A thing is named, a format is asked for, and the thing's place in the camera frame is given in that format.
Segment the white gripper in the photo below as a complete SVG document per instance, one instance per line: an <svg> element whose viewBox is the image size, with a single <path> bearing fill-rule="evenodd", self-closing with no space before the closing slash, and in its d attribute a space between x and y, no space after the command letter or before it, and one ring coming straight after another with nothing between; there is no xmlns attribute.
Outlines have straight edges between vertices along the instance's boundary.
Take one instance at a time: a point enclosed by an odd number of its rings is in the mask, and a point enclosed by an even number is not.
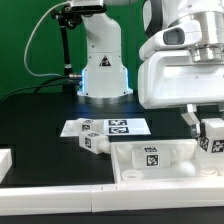
<svg viewBox="0 0 224 224"><path fill-rule="evenodd" d="M181 116L197 138L195 105L224 102L224 62L194 63L187 50L157 52L139 68L138 96L145 109L185 105Z"/></svg>

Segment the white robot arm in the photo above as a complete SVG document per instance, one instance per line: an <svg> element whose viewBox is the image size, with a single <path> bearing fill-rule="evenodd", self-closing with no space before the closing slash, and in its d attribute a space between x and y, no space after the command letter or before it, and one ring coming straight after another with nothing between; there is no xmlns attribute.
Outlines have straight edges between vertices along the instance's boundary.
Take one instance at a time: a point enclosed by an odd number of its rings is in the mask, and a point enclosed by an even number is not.
<svg viewBox="0 0 224 224"><path fill-rule="evenodd" d="M127 72L121 63L120 28L108 5L123 0L71 0L87 32L87 66L81 95L94 101L123 95ZM196 107L224 102L224 0L146 0L139 50L138 97L146 109L179 107L194 137L205 126Z"/></svg>

